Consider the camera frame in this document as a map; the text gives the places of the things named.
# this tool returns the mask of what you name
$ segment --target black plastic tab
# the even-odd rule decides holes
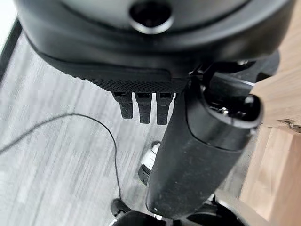
[[[135,93],[139,107],[140,123],[149,124],[151,122],[151,99],[152,93]]]
[[[112,92],[114,99],[120,104],[122,118],[133,118],[132,93]]]
[[[174,93],[157,93],[157,124],[166,125],[169,105],[172,102]]]

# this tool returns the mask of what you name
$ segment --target screw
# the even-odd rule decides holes
[[[247,60],[240,60],[237,62],[238,65],[242,66],[242,65],[246,65],[249,61]]]
[[[229,110],[228,110],[226,107],[223,107],[223,108],[222,108],[222,114],[223,114],[223,115],[229,114]]]

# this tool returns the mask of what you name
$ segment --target circular hole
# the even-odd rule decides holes
[[[133,28],[145,34],[162,33],[173,23],[171,8],[164,3],[136,3],[130,8],[129,14]]]

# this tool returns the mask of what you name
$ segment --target black plastic housing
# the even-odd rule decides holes
[[[108,21],[95,21],[60,0],[15,3],[32,46],[57,69],[113,92],[181,92],[188,73],[202,61],[238,61],[272,54],[287,31],[295,0],[241,1],[227,14],[214,16],[218,19],[171,27],[158,35],[108,25],[114,24],[109,17]],[[112,14],[127,13],[115,0],[103,2],[103,7],[114,3]],[[168,1],[171,10],[177,9],[177,3]],[[202,3],[188,0],[187,8],[179,10],[179,18],[185,15],[189,21],[196,15],[192,13],[195,8],[200,15],[208,10],[198,4]],[[221,7],[219,1],[210,4]]]
[[[147,208],[166,218],[195,212],[226,178],[260,125],[263,107],[252,121],[214,112],[198,83],[180,94],[149,180]]]

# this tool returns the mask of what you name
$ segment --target light wood panel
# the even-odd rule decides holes
[[[280,52],[277,75],[257,83],[253,93],[264,101],[266,126],[285,126],[278,122],[283,119],[294,119],[301,125],[301,0],[297,0]]]
[[[262,127],[240,199],[270,220],[294,134]]]

